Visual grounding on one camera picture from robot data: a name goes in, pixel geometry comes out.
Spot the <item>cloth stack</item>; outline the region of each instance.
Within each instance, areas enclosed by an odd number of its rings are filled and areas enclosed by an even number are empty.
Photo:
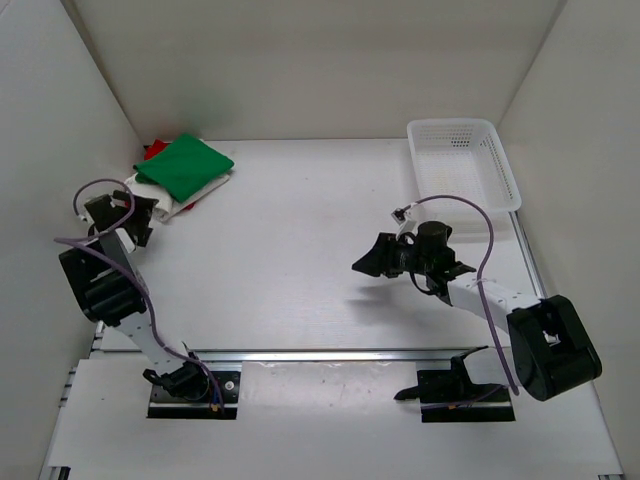
[[[134,165],[138,173],[125,183],[134,195],[158,200],[153,217],[160,222],[226,183],[234,165],[231,159],[188,134],[168,145],[156,142],[145,158],[152,150],[158,153]]]

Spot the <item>white table surface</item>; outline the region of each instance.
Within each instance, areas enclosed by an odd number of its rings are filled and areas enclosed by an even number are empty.
[[[420,294],[408,277],[351,270],[379,232],[396,231],[391,211],[418,198],[406,140],[209,144],[236,162],[231,180],[134,256],[164,337],[198,350],[491,343],[483,320]],[[532,293],[509,216],[494,221],[485,276]],[[474,222],[453,225],[451,246],[477,266],[487,234]],[[103,350],[134,348],[105,332]]]
[[[515,422],[422,424],[409,362],[245,363],[235,421],[147,419],[142,358],[85,360],[49,459],[70,480],[596,480],[620,465],[591,385]]]

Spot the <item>white surface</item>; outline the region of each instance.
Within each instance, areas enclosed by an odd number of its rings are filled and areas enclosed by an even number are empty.
[[[497,124],[558,0],[76,0],[143,141],[405,137]]]
[[[640,3],[569,0],[500,127],[550,292],[574,302],[603,361],[596,387],[640,478]]]
[[[75,189],[122,175],[140,144],[59,1],[10,2],[0,45],[0,478],[16,480],[37,477],[93,337],[51,239],[83,233]]]
[[[351,270],[379,232],[397,229],[390,213],[418,198],[406,140],[211,145],[236,162],[231,180],[159,227],[134,257],[167,339],[269,350],[491,342],[483,320],[420,294],[406,276]],[[477,266],[488,235],[474,220],[453,225],[463,233],[452,247]],[[506,214],[496,229],[486,276],[532,293]],[[102,348],[133,344],[107,330]]]
[[[457,195],[487,212],[515,212],[522,203],[493,124],[478,118],[414,120],[407,126],[421,197]],[[436,213],[468,213],[455,200],[425,204]]]
[[[50,465],[72,479],[595,479],[619,466],[584,386],[514,399],[516,422],[420,423],[415,365],[244,364],[235,421],[145,418],[136,360],[80,363]]]

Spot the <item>white backdrop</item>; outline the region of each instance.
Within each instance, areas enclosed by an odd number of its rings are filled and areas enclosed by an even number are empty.
[[[499,129],[545,283],[574,300],[602,357],[596,387],[628,478],[640,478],[638,18],[636,0],[570,0]]]
[[[0,478],[22,480],[94,330],[51,239],[82,233],[75,189],[126,171],[140,143],[58,0],[10,2],[0,45]]]
[[[498,123],[558,0],[72,0],[144,142]]]

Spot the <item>mesh basket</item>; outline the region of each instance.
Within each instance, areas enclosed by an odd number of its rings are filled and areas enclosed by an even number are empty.
[[[421,197],[458,195],[489,213],[513,212],[522,200],[498,133],[487,120],[415,120],[407,126]],[[430,211],[466,213],[454,200],[429,203]]]

